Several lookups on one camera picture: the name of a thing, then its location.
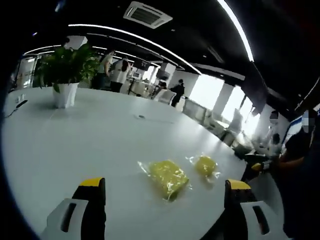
person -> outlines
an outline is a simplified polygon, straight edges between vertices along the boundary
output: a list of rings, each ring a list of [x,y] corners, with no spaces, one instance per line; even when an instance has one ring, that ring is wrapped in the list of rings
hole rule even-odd
[[[101,58],[98,72],[96,76],[92,79],[91,87],[93,89],[97,89],[97,90],[102,89],[105,86],[106,81],[109,80],[110,78],[109,71],[112,64],[112,60],[113,60],[113,57],[112,57],[113,54],[115,54],[115,50],[110,50],[105,55],[105,57]]]
[[[315,126],[311,135],[309,153],[303,159],[297,172],[296,194],[298,205],[297,230],[294,240],[313,239],[318,234],[318,195],[315,184],[318,182],[320,169],[320,117],[315,119]]]
[[[252,144],[258,154],[266,155],[270,159],[274,159],[280,155],[282,144],[280,143],[280,135],[278,133],[272,135],[272,139],[267,147],[257,146],[254,141]]]
[[[168,89],[167,88],[167,83],[165,81],[160,81],[159,82],[159,88],[162,90],[162,89]]]
[[[122,85],[126,82],[130,68],[131,65],[127,58],[123,58],[114,63],[114,70],[110,76],[110,87],[112,92],[120,92]]]
[[[285,152],[273,162],[270,173],[281,194],[284,209],[283,230],[288,237],[294,238],[299,229],[301,217],[300,202],[297,197],[298,183],[302,179],[301,167],[309,154],[313,142],[317,112],[307,110],[302,116],[302,127],[285,144]]]
[[[184,81],[180,79],[179,83],[176,86],[170,88],[170,90],[176,93],[171,102],[171,106],[176,107],[177,103],[180,101],[180,98],[183,96],[183,94],[185,94]]]
[[[279,132],[278,126],[279,112],[272,111],[270,114],[270,126],[266,136],[262,139],[261,145],[267,148],[272,141],[273,135]]]

air conditioner vent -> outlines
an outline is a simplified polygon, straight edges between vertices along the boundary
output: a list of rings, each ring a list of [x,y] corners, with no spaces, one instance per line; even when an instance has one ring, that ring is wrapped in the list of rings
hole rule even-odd
[[[160,18],[160,16],[152,14],[151,12],[146,11],[142,8],[137,8],[131,15],[131,18],[144,22],[146,24],[153,24]]]
[[[137,1],[133,1],[130,4],[128,9],[125,11],[123,18],[145,25],[152,29],[172,20],[172,17],[162,11]]]

white flower pot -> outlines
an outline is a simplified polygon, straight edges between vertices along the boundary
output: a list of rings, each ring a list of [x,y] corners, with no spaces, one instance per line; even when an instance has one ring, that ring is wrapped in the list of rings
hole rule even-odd
[[[75,97],[79,83],[58,84],[60,92],[56,92],[54,88],[53,99],[54,105],[58,109],[66,109],[75,105]]]

woman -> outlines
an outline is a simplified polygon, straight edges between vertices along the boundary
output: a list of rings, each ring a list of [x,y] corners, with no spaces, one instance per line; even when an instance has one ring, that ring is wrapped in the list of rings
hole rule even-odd
[[[96,76],[92,79],[91,87],[93,89],[100,90],[105,86],[106,81],[110,77],[109,71],[113,60],[113,54],[115,54],[115,50],[109,51],[107,55],[105,55],[105,57],[101,58],[98,72]]]
[[[180,79],[179,84],[170,88],[170,90],[176,93],[171,102],[171,106],[176,107],[177,103],[180,101],[180,98],[183,96],[183,94],[185,94],[184,81]]]
[[[114,64],[114,70],[112,75],[110,76],[111,80],[111,91],[115,93],[119,93],[122,85],[126,82],[128,72],[130,70],[131,65],[127,58],[123,58],[120,61],[117,61]]]

plastic bag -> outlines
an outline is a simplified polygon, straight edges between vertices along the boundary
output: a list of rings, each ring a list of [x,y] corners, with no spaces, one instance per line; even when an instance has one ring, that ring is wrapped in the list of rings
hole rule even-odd
[[[151,177],[165,200],[173,201],[185,188],[191,188],[185,172],[171,160],[150,162],[147,165],[138,161],[138,164]]]
[[[212,188],[216,179],[219,178],[218,164],[205,154],[186,157],[186,159],[194,166],[194,170],[201,177],[202,182],[209,188]]]

